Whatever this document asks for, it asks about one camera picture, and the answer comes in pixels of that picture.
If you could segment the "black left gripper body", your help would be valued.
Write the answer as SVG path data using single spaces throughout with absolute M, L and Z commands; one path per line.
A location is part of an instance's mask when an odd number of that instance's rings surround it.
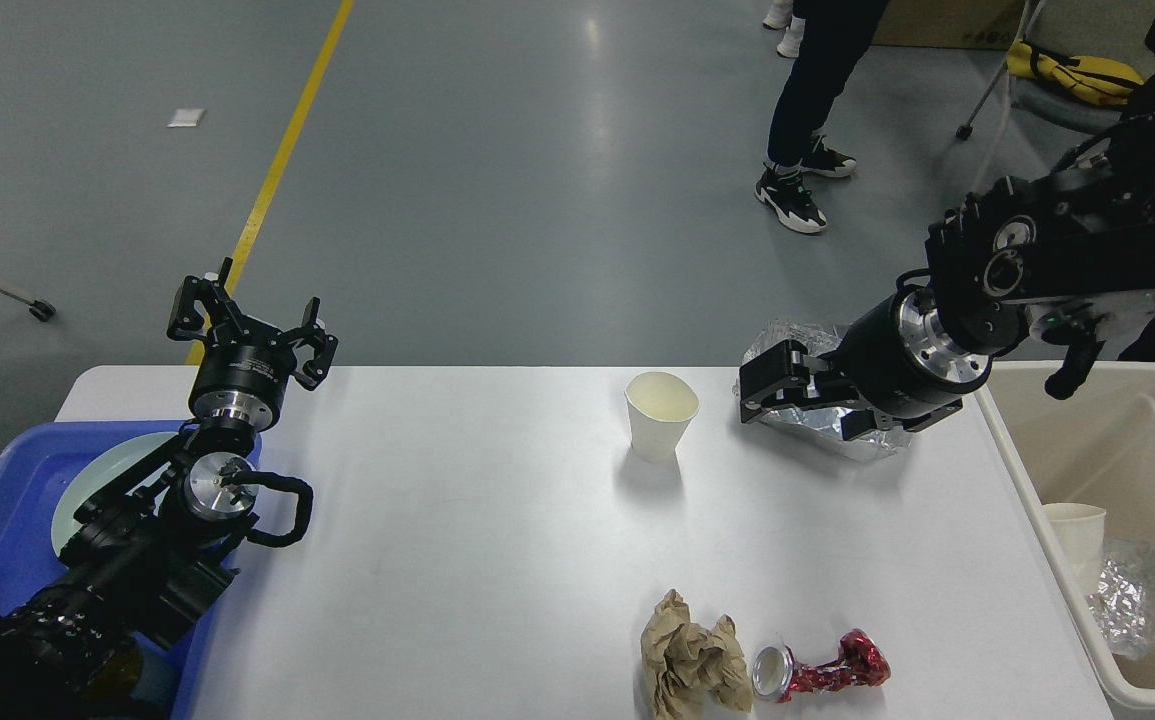
M 238 416 L 256 430 L 280 421 L 288 384 L 288 357 L 266 346 L 207 348 L 189 409 L 199 420 Z

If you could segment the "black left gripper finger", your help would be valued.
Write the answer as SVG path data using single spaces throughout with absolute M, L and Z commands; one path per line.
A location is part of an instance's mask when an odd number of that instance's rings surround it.
M 320 297 L 312 296 L 304 307 L 301 324 L 271 337 L 271 355 L 280 373 L 307 391 L 315 391 L 325 383 L 340 346 L 338 337 L 320 322 Z
M 176 290 L 167 337 L 198 341 L 211 350 L 222 346 L 252 346 L 253 331 L 243 310 L 226 290 L 233 259 L 225 258 L 215 279 L 185 275 Z

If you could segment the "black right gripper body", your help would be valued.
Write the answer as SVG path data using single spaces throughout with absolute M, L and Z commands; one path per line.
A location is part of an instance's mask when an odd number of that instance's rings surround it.
M 903 287 L 871 309 L 832 354 L 869 409 L 916 418 L 921 430 L 962 409 L 993 365 L 952 340 L 927 287 Z

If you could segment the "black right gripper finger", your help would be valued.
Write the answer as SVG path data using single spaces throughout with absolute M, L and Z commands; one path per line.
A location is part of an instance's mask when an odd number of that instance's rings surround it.
M 900 428 L 903 432 L 921 432 L 921 423 L 916 418 L 897 418 L 871 407 L 866 410 L 847 411 L 839 421 L 839 433 L 842 441 L 855 441 L 870 432 L 888 432 Z
M 738 404 L 743 424 L 766 414 L 793 409 L 862 406 L 855 383 L 834 363 L 833 354 L 811 355 L 797 340 L 782 340 L 738 369 Z

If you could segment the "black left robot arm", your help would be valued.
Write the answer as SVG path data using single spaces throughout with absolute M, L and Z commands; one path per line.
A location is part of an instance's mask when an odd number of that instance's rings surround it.
M 228 292 L 231 265 L 176 291 L 167 337 L 203 350 L 188 418 L 80 502 L 64 574 L 0 614 L 0 719 L 161 719 L 152 702 L 98 700 L 92 686 L 137 637 L 170 650 L 192 632 L 237 578 L 225 561 L 240 544 L 306 537 L 311 484 L 249 455 L 280 423 L 290 383 L 325 383 L 340 341 L 318 297 L 288 329 L 244 313 Z

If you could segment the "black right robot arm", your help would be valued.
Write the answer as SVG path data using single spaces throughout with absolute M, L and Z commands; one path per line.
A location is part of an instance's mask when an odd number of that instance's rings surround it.
M 1155 111 L 1088 138 L 1033 181 L 1006 176 L 927 229 L 926 265 L 825 354 L 783 340 L 742 364 L 742 423 L 842 409 L 845 441 L 957 413 L 1026 337 L 1065 347 L 1071 398 L 1108 337 L 1155 313 Z

